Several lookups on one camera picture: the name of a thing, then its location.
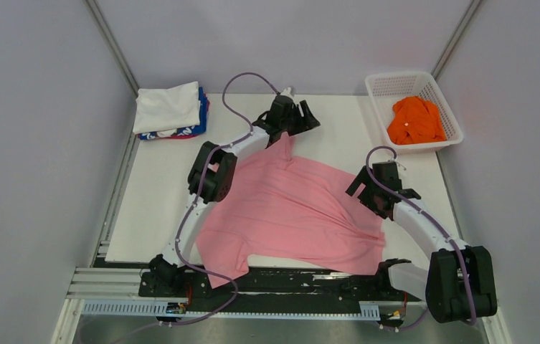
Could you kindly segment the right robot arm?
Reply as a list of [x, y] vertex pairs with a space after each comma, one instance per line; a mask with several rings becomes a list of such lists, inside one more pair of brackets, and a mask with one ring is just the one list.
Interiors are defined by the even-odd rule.
[[380, 262], [375, 279], [379, 296], [390, 300], [406, 292], [425, 301], [439, 323], [497, 313], [490, 252], [451, 236], [429, 213], [422, 197], [412, 188], [403, 188], [394, 161], [363, 166], [346, 193], [381, 219], [398, 224], [429, 259], [427, 268], [408, 259]]

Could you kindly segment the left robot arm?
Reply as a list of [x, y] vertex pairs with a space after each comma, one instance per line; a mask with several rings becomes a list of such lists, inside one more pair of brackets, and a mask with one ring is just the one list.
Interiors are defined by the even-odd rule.
[[282, 134], [294, 136], [319, 127], [305, 100], [295, 101], [286, 89], [276, 95], [270, 109], [255, 121], [246, 120], [248, 131], [229, 143], [203, 143], [187, 177], [188, 204], [175, 237], [149, 262], [150, 272], [141, 284], [168, 296], [185, 287], [185, 267], [198, 232], [210, 210], [229, 193], [239, 158], [262, 151]]

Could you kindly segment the pink t-shirt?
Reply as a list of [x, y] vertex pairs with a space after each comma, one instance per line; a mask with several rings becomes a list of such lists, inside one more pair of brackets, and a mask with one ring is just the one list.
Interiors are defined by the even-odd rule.
[[347, 195], [351, 173], [294, 156], [283, 135], [237, 164], [232, 187], [196, 238], [210, 285], [249, 272], [252, 255], [373, 275], [386, 244], [382, 219]]

